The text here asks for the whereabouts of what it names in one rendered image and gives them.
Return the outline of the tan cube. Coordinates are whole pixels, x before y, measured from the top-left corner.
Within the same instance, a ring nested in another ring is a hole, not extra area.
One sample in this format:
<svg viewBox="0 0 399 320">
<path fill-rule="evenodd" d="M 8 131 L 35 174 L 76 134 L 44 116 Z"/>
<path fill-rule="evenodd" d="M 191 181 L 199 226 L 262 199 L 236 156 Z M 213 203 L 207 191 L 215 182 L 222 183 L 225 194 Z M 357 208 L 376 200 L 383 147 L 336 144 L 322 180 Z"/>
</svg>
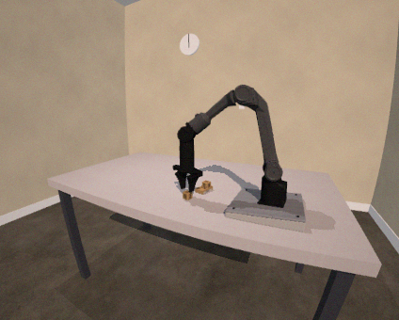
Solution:
<svg viewBox="0 0 399 320">
<path fill-rule="evenodd" d="M 211 186 L 211 182 L 210 181 L 203 181 L 202 182 L 202 188 L 208 188 Z"/>
<path fill-rule="evenodd" d="M 193 199 L 193 192 L 189 192 L 189 190 L 184 191 L 183 192 L 183 199 L 185 199 L 185 200 Z"/>
</svg>

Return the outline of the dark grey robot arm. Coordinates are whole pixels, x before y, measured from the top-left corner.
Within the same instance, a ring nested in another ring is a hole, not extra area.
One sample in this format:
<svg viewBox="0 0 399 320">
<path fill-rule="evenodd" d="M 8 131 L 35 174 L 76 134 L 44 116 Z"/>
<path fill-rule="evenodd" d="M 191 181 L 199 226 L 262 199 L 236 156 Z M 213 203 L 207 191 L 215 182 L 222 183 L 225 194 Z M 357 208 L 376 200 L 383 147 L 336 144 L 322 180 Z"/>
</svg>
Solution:
<svg viewBox="0 0 399 320">
<path fill-rule="evenodd" d="M 180 140 L 180 158 L 194 158 L 195 136 L 211 124 L 211 119 L 214 116 L 228 106 L 234 106 L 234 103 L 253 108 L 252 110 L 256 112 L 260 135 L 262 135 L 263 155 L 265 156 L 263 171 L 265 173 L 262 177 L 261 198 L 257 203 L 283 208 L 286 201 L 287 182 L 281 179 L 282 168 L 279 165 L 279 159 L 276 154 L 268 105 L 262 96 L 250 86 L 239 85 L 233 92 L 231 90 L 227 93 L 206 113 L 196 114 L 194 119 L 187 122 L 186 126 L 180 128 L 177 134 Z M 188 143 L 189 141 L 190 143 Z"/>
</svg>

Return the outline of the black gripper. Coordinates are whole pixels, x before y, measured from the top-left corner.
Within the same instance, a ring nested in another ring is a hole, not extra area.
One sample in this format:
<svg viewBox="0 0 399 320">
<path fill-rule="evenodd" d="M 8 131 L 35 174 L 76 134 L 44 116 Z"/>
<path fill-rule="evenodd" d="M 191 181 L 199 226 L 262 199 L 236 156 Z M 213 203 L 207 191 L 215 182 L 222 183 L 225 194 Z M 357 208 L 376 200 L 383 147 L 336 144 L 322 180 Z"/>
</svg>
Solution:
<svg viewBox="0 0 399 320">
<path fill-rule="evenodd" d="M 189 185 L 189 192 L 194 191 L 198 178 L 203 176 L 203 171 L 194 168 L 194 158 L 188 158 L 188 159 L 180 158 L 180 165 L 174 165 L 173 170 L 177 170 L 177 172 L 175 172 L 175 175 L 180 183 L 181 189 L 185 188 L 186 178 L 187 178 Z M 187 173 L 189 173 L 190 175 L 186 176 Z"/>
</svg>

